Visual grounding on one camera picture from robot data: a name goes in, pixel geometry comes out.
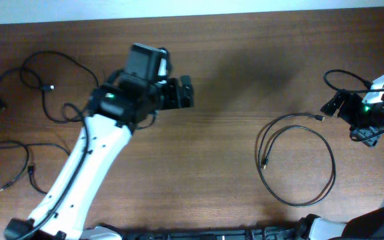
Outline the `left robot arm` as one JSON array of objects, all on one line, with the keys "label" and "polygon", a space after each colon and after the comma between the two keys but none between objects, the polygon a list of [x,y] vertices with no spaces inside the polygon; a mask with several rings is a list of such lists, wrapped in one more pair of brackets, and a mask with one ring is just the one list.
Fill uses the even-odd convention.
[{"label": "left robot arm", "polygon": [[124,68],[114,71],[79,111],[83,126],[58,178],[26,220],[12,219],[5,239],[121,239],[114,227],[85,229],[89,208],[109,168],[140,123],[158,112],[193,106],[191,78],[170,76],[170,53],[135,43]]}]

